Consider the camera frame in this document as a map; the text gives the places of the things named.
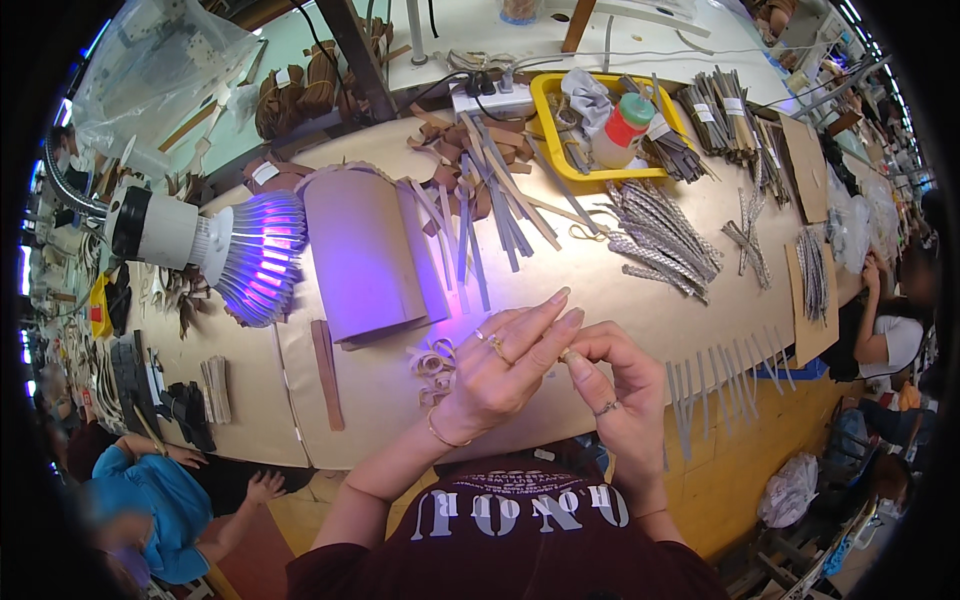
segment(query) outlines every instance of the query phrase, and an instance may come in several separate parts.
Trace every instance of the bundle of brown leather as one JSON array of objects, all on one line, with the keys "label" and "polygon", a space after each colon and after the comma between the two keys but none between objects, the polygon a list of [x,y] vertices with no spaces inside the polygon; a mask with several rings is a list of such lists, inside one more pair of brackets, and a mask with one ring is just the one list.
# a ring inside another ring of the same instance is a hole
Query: bundle of brown leather
[{"label": "bundle of brown leather", "polygon": [[254,116],[256,132],[267,140],[288,135],[307,118],[298,106],[303,95],[303,67],[287,65],[290,83],[284,87],[276,86],[276,73],[272,70],[260,84],[260,100]]},{"label": "bundle of brown leather", "polygon": [[337,59],[336,44],[332,39],[321,42],[326,52],[321,52],[317,44],[303,55],[312,57],[306,67],[306,88],[297,101],[300,112],[308,119],[325,115],[333,109],[334,93],[337,86],[336,62],[330,62],[326,55]]}]

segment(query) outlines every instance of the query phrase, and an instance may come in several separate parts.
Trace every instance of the gold ring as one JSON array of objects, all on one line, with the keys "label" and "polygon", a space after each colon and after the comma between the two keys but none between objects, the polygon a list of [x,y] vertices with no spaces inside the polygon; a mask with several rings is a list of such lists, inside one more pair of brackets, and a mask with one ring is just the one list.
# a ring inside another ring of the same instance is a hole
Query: gold ring
[{"label": "gold ring", "polygon": [[487,338],[487,343],[493,346],[493,350],[496,352],[496,355],[503,359],[503,362],[507,363],[511,367],[514,363],[503,355],[503,341],[500,338],[496,337],[495,333],[492,333],[489,338]]}]

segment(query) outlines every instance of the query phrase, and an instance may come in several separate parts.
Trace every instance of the white t-shirt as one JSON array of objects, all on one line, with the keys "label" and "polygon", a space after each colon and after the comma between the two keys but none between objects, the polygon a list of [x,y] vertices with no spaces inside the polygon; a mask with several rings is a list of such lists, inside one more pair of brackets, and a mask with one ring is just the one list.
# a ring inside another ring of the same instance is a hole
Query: white t-shirt
[{"label": "white t-shirt", "polygon": [[874,320],[874,335],[887,337],[887,362],[860,364],[860,376],[864,379],[898,372],[913,360],[924,340],[924,326],[906,317],[880,315]]}]

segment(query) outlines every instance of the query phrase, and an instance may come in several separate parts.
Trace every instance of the wrist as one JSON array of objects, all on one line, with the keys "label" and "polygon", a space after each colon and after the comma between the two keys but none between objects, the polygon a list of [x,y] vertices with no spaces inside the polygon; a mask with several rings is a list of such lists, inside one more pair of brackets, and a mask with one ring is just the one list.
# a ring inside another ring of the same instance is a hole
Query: wrist
[{"label": "wrist", "polygon": [[430,421],[439,437],[455,445],[466,444],[490,430],[467,415],[455,394],[444,398],[433,411]]}]

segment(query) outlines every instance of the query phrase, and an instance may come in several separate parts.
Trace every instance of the bracelet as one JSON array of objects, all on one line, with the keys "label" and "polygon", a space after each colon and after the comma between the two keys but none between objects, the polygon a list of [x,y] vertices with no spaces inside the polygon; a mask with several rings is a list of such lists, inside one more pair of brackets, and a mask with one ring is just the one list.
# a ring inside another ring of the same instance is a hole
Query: bracelet
[{"label": "bracelet", "polygon": [[433,428],[433,420],[431,419],[431,417],[433,417],[433,411],[437,410],[437,406],[434,406],[433,408],[431,408],[430,411],[426,414],[426,426],[430,428],[430,433],[432,433],[435,438],[437,438],[444,444],[450,446],[451,448],[462,448],[465,445],[470,445],[470,442],[473,442],[473,440],[467,440],[466,444],[454,444],[453,442],[448,442],[447,440],[444,439],[444,436],[437,433],[437,430]]}]

